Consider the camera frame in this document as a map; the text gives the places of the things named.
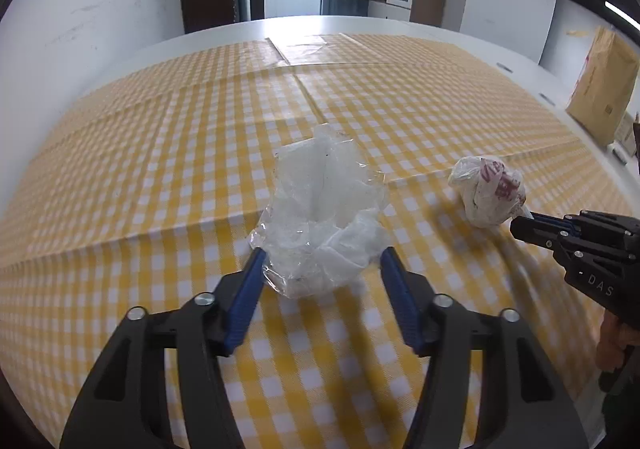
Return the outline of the person's right hand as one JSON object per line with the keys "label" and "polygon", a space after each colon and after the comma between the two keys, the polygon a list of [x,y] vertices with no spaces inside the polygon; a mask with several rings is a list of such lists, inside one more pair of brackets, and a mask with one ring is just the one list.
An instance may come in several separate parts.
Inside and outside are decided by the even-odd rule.
{"label": "person's right hand", "polygon": [[600,339],[596,350],[596,365],[603,372],[620,369],[625,360],[627,346],[638,346],[640,332],[625,325],[611,311],[606,310],[600,326]]}

